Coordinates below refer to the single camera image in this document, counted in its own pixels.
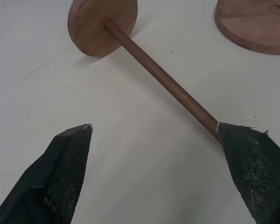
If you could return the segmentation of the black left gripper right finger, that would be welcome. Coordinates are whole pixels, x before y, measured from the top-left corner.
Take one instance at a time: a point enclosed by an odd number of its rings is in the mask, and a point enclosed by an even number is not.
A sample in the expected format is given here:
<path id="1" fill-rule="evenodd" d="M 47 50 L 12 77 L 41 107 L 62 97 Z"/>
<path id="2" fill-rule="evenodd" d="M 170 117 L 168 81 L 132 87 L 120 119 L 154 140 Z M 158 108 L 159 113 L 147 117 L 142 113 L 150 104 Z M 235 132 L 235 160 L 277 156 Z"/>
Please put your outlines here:
<path id="1" fill-rule="evenodd" d="M 231 177 L 256 224 L 280 224 L 280 147 L 246 126 L 220 123 Z"/>

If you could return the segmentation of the round wooden base with hole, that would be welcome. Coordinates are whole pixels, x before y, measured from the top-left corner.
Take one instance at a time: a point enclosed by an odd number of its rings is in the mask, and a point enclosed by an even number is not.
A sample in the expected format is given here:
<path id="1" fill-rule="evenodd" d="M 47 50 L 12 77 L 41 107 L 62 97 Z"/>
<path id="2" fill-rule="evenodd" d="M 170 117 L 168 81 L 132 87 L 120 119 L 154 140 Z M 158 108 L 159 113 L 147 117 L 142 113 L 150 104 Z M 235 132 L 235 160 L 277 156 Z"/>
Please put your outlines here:
<path id="1" fill-rule="evenodd" d="M 236 45 L 280 55 L 280 0 L 218 0 L 214 20 Z"/>

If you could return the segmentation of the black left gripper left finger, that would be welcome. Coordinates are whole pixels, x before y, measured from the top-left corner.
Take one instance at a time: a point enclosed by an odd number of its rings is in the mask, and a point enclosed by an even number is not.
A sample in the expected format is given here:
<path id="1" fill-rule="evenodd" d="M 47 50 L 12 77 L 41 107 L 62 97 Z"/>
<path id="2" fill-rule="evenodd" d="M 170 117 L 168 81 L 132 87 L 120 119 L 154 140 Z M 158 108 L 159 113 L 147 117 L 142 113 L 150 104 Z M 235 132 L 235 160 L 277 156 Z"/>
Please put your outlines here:
<path id="1" fill-rule="evenodd" d="M 0 224 L 71 224 L 81 193 L 93 128 L 56 135 L 0 206 Z"/>

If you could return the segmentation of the wooden disc with dowel rod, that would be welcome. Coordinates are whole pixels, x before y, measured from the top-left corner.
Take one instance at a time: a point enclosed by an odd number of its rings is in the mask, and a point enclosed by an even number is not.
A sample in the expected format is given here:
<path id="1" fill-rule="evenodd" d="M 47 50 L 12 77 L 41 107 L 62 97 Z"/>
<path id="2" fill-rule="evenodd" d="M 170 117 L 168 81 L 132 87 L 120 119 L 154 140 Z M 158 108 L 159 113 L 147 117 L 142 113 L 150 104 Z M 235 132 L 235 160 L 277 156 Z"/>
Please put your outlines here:
<path id="1" fill-rule="evenodd" d="M 124 47 L 218 141 L 219 122 L 190 96 L 131 38 L 138 15 L 137 0 L 73 0 L 67 27 L 85 55 L 105 57 Z"/>

